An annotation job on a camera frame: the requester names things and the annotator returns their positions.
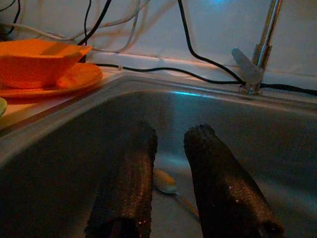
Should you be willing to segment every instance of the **spoon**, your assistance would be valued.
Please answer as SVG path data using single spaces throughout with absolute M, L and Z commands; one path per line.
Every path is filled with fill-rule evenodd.
M 195 216 L 199 219 L 199 214 L 196 208 L 188 201 L 185 197 L 181 196 L 177 192 L 177 186 L 174 178 L 169 175 L 167 172 L 154 169 L 153 171 L 153 182 L 154 186 L 161 191 L 162 193 L 174 195 L 178 197 L 190 210 Z

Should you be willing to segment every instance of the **cable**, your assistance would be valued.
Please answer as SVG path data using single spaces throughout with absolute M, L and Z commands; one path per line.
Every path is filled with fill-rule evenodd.
M 141 0 L 136 0 L 136 3 L 137 3 L 136 9 L 140 9 Z M 120 52 L 123 52 L 123 51 L 125 51 L 127 48 L 130 47 L 132 38 L 133 38 L 133 36 L 134 36 L 135 28 L 136 28 L 136 26 L 137 26 L 138 17 L 139 17 L 139 11 L 137 11 L 137 14 L 134 16 L 134 21 L 133 21 L 133 24 L 132 24 L 131 32 L 130 32 L 129 38 L 128 38 L 127 42 L 125 43 L 124 47 L 122 47 L 122 48 L 119 49 L 119 50 L 112 51 L 112 52 L 120 53 Z
M 87 35 L 87 37 L 85 37 L 84 39 L 82 39 L 77 45 L 81 46 L 83 43 L 85 43 L 94 33 L 95 31 L 98 29 L 98 27 L 100 26 L 100 23 L 102 22 L 102 20 L 104 19 L 110 3 L 112 2 L 112 0 L 107 0 L 107 2 L 105 3 L 105 6 L 97 20 L 97 22 L 95 23 L 94 27 L 92 28 L 92 30 L 89 32 L 89 34 Z
M 185 12 L 184 12 L 184 6 L 183 6 L 183 3 L 182 3 L 182 0 L 178 0 L 178 5 L 179 5 L 179 10 L 180 10 L 180 14 L 182 16 L 182 21 L 183 21 L 183 25 L 184 25 L 184 30 L 185 30 L 185 35 L 186 35 L 186 41 L 187 41 L 187 46 L 188 46 L 188 49 L 190 51 L 190 53 L 197 59 L 199 60 L 202 60 L 202 61 L 205 61 L 205 62 L 208 62 L 208 63 L 211 63 L 219 68 L 221 68 L 222 70 L 226 71 L 227 73 L 229 73 L 231 76 L 233 76 L 239 83 L 241 84 L 245 84 L 245 82 L 237 75 L 235 74 L 234 72 L 232 72 L 230 69 L 228 69 L 227 67 L 211 60 L 211 59 L 208 59 L 208 58 L 205 58 L 205 57 L 202 57 L 200 55 L 198 55 L 193 47 L 192 47 L 192 44 L 191 44 L 191 41 L 190 41 L 190 36 L 189 36 L 189 30 L 188 30 L 188 26 L 187 26 L 187 22 L 186 22 L 186 16 L 185 16 Z
M 9 6 L 6 6 L 5 8 L 0 9 L 0 11 L 7 10 L 9 7 L 11 7 L 15 3 L 15 0 L 13 0 Z
M 110 27 L 110 26 L 116 26 L 116 25 L 119 25 L 119 24 L 122 24 L 122 23 L 126 23 L 128 21 L 130 21 L 133 17 L 135 17 L 135 15 L 140 11 L 142 10 L 146 4 L 148 4 L 150 2 L 150 0 L 146 0 L 143 4 L 140 5 L 140 9 L 135 9 L 134 12 L 131 14 L 131 15 L 128 15 L 126 16 L 125 18 L 122 18 L 122 19 L 119 19 L 119 20 L 116 20 L 116 21 L 112 21 L 112 22 L 107 22 L 105 24 L 102 24 L 101 26 L 99 26 L 99 28 L 103 28 L 103 27 Z M 84 35 L 85 34 L 85 31 L 81 31 L 79 33 L 77 33 L 76 35 L 74 36 L 71 36 L 71 37 L 64 37 L 63 35 L 60 35 L 60 34 L 57 34 L 57 33 L 49 33 L 49 32 L 44 32 L 42 30 L 38 30 L 34 27 L 31 27 L 31 26 L 28 26 L 28 25 L 23 25 L 23 24 L 16 24 L 16 23 L 4 23 L 4 22 L 0 22 L 0 25 L 3 25 L 3 26 L 14 26 L 14 27 L 18 27 L 18 28 L 22 28 L 22 29 L 27 29 L 29 31 L 33 31 L 37 34 L 40 34 L 40 35 L 43 35 L 43 36 L 46 36 L 46 37 L 49 37 L 51 39 L 54 39 L 54 40 L 58 40 L 58 41 L 73 41 L 75 40 L 76 38 L 80 37 L 81 35 Z M 90 31 L 93 27 L 87 27 L 87 31 Z
M 89 0 L 89 4 L 88 4 L 88 8 L 87 8 L 86 15 L 85 15 L 85 20 L 84 20 L 85 39 L 87 39 L 87 18 L 88 18 L 88 14 L 90 11 L 90 7 L 91 7 L 91 0 Z
M 292 85 L 286 85 L 286 84 L 266 84 L 266 83 L 261 83 L 261 88 L 273 88 L 273 89 L 279 89 L 279 90 L 291 91 L 291 92 L 298 92 L 298 93 L 306 93 L 306 94 L 317 96 L 317 90 L 299 88 L 299 87 L 295 87 L 295 86 L 292 86 Z
M 172 68 L 172 67 L 157 67 L 157 68 L 131 68 L 131 67 L 126 67 L 126 66 L 118 66 L 116 64 L 108 64 L 108 63 L 97 63 L 95 64 L 97 66 L 104 66 L 104 67 L 114 67 L 114 68 L 122 68 L 122 69 L 126 69 L 126 70 L 130 70 L 130 71 L 135 71 L 135 72 L 153 72 L 153 71 L 159 71 L 159 70 L 171 70 L 171 71 L 176 71 L 176 72 L 181 72 L 181 73 L 185 73 L 188 74 L 190 76 L 193 76 L 195 78 L 198 78 L 202 81 L 208 82 L 208 83 L 213 83 L 213 84 L 240 84 L 239 82 L 236 81 L 214 81 L 214 80 L 210 80 L 204 77 L 201 77 L 197 74 L 194 74 L 192 72 L 183 70 L 183 69 L 179 69 L 179 68 Z
M 18 0 L 18 12 L 16 13 L 15 15 L 15 18 L 14 18 L 14 21 L 13 23 L 15 24 L 19 18 L 19 15 L 20 15 L 20 12 L 21 12 L 21 2 L 20 0 Z M 2 35 L 9 35 L 12 33 L 12 31 L 14 30 L 14 26 L 11 27 L 11 29 L 7 32 L 7 33 L 4 33 Z

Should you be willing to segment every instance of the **plate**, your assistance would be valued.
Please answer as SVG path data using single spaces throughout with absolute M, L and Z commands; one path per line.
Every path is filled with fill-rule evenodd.
M 54 87 L 38 89 L 16 89 L 2 85 L 0 97 L 4 98 L 35 98 L 58 96 L 88 88 L 100 82 L 103 73 L 100 68 L 91 63 L 77 63 L 61 78 Z
M 6 100 L 3 98 L 0 98 L 0 117 L 2 117 L 2 115 L 4 114 L 5 110 L 6 110 Z

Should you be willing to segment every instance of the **chrome faucet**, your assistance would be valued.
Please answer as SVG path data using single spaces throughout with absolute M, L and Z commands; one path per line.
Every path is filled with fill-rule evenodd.
M 261 41 L 256 45 L 252 61 L 249 60 L 238 48 L 234 48 L 232 50 L 232 56 L 241 70 L 242 80 L 246 82 L 245 86 L 242 87 L 242 91 L 246 94 L 259 94 L 264 70 L 272 49 L 272 46 L 270 45 L 271 38 L 282 2 L 283 0 L 272 0 L 266 17 Z

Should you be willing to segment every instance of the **sink basin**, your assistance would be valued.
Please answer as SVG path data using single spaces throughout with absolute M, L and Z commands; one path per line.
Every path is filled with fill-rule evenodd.
M 158 134 L 155 166 L 193 204 L 186 130 L 210 124 L 253 176 L 288 238 L 317 234 L 317 107 L 202 82 L 129 74 L 1 132 L 0 237 L 85 237 L 99 182 L 136 120 Z M 152 238 L 201 238 L 199 222 L 153 191 Z

